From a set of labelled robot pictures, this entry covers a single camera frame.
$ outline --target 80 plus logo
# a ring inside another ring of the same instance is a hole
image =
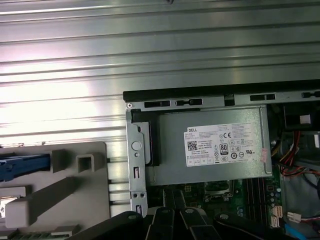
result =
[[[228,144],[226,144],[226,143],[220,144],[220,154],[221,155],[228,155],[229,154]]]

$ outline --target yellow wire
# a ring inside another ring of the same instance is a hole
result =
[[[285,159],[290,153],[291,153],[291,151],[288,151],[288,152],[279,160],[279,162],[281,162],[283,159]]]
[[[271,157],[273,157],[274,155],[276,155],[277,152],[279,151],[279,149],[280,149],[280,144],[279,144],[279,146],[276,147],[275,150],[273,150],[273,152],[271,153]]]

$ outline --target white connector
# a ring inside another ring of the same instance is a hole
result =
[[[271,216],[271,227],[273,228],[279,228],[280,224],[279,224],[279,218],[276,216]]]
[[[294,222],[297,224],[301,222],[301,214],[297,214],[297,213],[288,211],[287,217],[288,217],[289,221],[291,221],[291,222]]]
[[[278,218],[282,218],[284,216],[282,206],[274,206],[272,208],[272,214],[275,215]]]

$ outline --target metal drive bracket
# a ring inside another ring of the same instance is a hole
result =
[[[144,135],[139,126],[132,123],[130,111],[126,112],[126,140],[128,151],[128,172],[131,210],[147,215],[147,191],[145,171]]]

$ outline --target motherboard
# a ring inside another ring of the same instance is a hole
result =
[[[271,228],[283,227],[277,168],[272,177],[148,187],[149,208],[163,205],[163,190],[181,190],[187,207],[201,208],[211,219],[220,212],[231,212]]]

